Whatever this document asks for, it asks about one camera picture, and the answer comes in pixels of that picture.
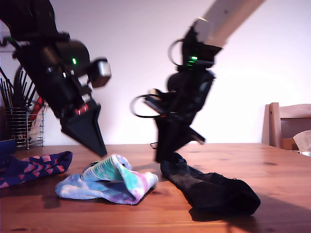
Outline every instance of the metal wire rack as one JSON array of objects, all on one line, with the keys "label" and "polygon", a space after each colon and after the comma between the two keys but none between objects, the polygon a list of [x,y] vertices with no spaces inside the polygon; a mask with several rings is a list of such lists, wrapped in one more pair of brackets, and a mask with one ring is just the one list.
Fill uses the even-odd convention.
[{"label": "metal wire rack", "polygon": [[44,146],[44,111],[34,115],[27,109],[5,108],[7,136],[15,139],[17,148]]}]

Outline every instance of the sock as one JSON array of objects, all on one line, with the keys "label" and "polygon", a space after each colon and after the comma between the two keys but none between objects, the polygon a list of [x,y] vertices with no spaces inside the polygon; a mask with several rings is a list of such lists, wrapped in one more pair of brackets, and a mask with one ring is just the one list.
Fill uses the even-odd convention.
[{"label": "sock", "polygon": [[151,173],[130,170],[131,165],[121,155],[113,154],[103,161],[96,161],[57,184],[55,191],[61,198],[104,198],[118,204],[137,204],[148,190],[158,182]]},{"label": "sock", "polygon": [[18,160],[12,155],[0,156],[0,188],[24,183],[37,178],[60,174],[69,168],[72,153],[33,156]]},{"label": "sock", "polygon": [[195,210],[222,215],[252,215],[260,199],[244,181],[218,173],[204,174],[187,165],[178,153],[161,162],[163,176],[180,189]]}]

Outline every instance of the blue object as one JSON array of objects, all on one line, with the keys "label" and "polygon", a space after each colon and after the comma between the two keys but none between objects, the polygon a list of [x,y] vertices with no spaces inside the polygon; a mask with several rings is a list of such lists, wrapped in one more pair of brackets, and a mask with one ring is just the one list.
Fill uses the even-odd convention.
[{"label": "blue object", "polygon": [[16,151],[15,140],[0,141],[0,155],[14,154]]},{"label": "blue object", "polygon": [[18,160],[12,155],[0,156],[0,188],[60,174],[69,168],[72,152],[46,154]]}]

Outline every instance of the black cable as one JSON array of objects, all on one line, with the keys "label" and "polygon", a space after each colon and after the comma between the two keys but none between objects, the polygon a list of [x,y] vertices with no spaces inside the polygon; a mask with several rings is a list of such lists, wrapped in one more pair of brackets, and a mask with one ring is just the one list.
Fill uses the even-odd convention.
[{"label": "black cable", "polygon": [[176,62],[174,62],[173,57],[172,57],[172,50],[173,50],[174,46],[175,46],[178,42],[183,42],[183,41],[184,41],[184,39],[178,39],[178,40],[174,41],[174,42],[171,44],[171,46],[169,47],[169,49],[168,49],[169,60],[170,60],[173,64],[175,64],[176,66],[178,66],[178,67],[181,66],[181,65],[178,65]]},{"label": "black cable", "polygon": [[154,97],[160,97],[159,95],[155,95],[155,94],[147,94],[147,95],[141,95],[141,96],[137,96],[135,99],[132,100],[132,102],[130,103],[130,110],[131,110],[131,113],[134,114],[135,116],[137,117],[140,117],[140,118],[155,118],[155,117],[159,117],[161,115],[156,115],[156,116],[142,116],[142,115],[138,115],[135,113],[135,110],[134,110],[134,105],[136,103],[136,101],[140,98],[143,98],[143,97],[148,97],[148,96],[154,96]]}]

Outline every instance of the table surface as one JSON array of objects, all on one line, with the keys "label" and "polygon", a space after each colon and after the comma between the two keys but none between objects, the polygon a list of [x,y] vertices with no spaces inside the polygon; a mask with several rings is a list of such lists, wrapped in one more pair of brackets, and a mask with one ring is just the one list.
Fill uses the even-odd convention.
[{"label": "table surface", "polygon": [[252,216],[221,218],[191,209],[181,191],[162,177],[149,145],[107,146],[133,170],[150,171],[159,183],[135,206],[104,199],[68,200],[54,188],[99,160],[81,146],[45,146],[16,153],[18,159],[73,152],[67,172],[1,189],[1,233],[311,233],[311,157],[263,144],[190,144],[180,150],[188,164],[247,182],[261,199]]}]

